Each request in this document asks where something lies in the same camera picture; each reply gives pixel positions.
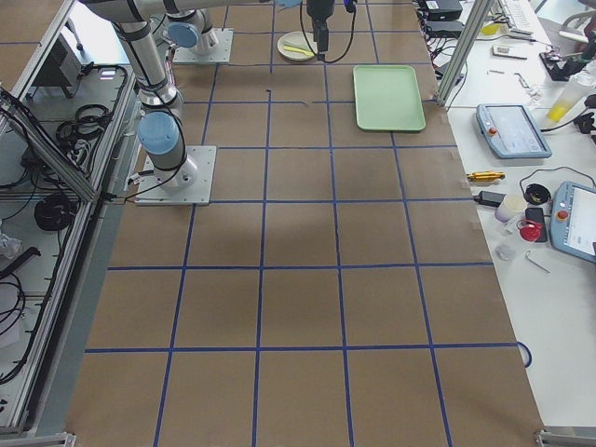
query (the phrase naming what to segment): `white table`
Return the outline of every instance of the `white table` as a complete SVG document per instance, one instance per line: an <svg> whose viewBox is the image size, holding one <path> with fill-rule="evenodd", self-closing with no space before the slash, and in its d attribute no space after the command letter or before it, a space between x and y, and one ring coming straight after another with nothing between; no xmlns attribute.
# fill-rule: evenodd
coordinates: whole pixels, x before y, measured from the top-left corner
<svg viewBox="0 0 596 447"><path fill-rule="evenodd" d="M535 21L535 38L548 42L529 4L528 14ZM523 47L529 59L514 61L492 56L494 43ZM481 189L519 194L519 179L539 168L569 166L596 176L596 144L572 126L545 134L553 155L539 160L497 158L481 136L476 105L531 102L514 73L521 73L531 86L540 87L542 98L533 107L533 114L541 127L552 125L546 113L564 83L551 81L544 70L537 57L544 49L541 44L502 38L478 41L470 53L467 81L454 100L449 120L466 172L492 169L507 175L499 183L473 185L474 194ZM577 106L563 121L582 108ZM589 180L567 170L538 173L525 184L542 183L554 193L565 180L589 184ZM534 356L533 365L526 371L545 425L596 427L596 264L555 251L550 243L530 244L519 234L507 234L504 225L494 218L494 209L478 206L478 214L516 337L530 347ZM504 242L519 252L513 261L502 261L494 253L494 248ZM526 250L531 250L532 258L551 273L525 260Z"/></svg>

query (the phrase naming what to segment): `screen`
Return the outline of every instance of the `screen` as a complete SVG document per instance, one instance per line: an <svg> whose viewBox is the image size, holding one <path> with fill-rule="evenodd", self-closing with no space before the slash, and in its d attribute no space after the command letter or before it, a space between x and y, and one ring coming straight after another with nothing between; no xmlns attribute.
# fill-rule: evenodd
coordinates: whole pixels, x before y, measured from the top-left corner
<svg viewBox="0 0 596 447"><path fill-rule="evenodd" d="M490 107L489 112L494 126L499 130L504 152L544 152L542 142L521 107Z"/></svg>
<svg viewBox="0 0 596 447"><path fill-rule="evenodd" d="M596 194L574 188L567 245L572 249L594 254L596 242Z"/></svg>

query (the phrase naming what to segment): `keyboard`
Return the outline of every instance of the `keyboard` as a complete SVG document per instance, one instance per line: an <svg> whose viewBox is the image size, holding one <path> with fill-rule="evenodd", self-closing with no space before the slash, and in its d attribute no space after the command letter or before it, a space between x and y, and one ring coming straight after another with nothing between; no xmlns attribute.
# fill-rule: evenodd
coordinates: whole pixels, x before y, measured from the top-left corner
<svg viewBox="0 0 596 447"><path fill-rule="evenodd" d="M501 11L508 20L509 31L516 34L532 35L534 30L525 16L522 2L528 0L497 0Z"/></svg>

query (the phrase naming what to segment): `white mounting plate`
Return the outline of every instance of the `white mounting plate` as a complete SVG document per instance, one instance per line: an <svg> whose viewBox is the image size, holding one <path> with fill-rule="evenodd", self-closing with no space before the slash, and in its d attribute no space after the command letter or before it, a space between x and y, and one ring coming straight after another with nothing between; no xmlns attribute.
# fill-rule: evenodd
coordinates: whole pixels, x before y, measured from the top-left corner
<svg viewBox="0 0 596 447"><path fill-rule="evenodd" d="M210 64L229 63L232 54L232 40L234 31L230 28L214 29L219 45L209 54L200 55L188 48L179 47L174 54L174 63L179 64Z"/></svg>
<svg viewBox="0 0 596 447"><path fill-rule="evenodd" d="M186 146L188 156L196 161L198 177L194 183L174 191L156 188L136 197L137 205L209 205L211 196L211 183L213 169L215 168L215 146ZM153 163L147 157L144 170L153 169ZM148 189L157 185L156 177L151 175L142 177L139 190Z"/></svg>

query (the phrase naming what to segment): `red object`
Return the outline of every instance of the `red object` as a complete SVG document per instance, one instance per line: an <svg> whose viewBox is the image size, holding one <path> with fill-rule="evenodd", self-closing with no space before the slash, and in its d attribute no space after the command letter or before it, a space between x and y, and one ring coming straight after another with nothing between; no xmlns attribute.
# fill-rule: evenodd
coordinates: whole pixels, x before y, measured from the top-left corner
<svg viewBox="0 0 596 447"><path fill-rule="evenodd" d="M521 219L518 222L520 236L529 242L536 242L542 232L542 224L528 219Z"/></svg>

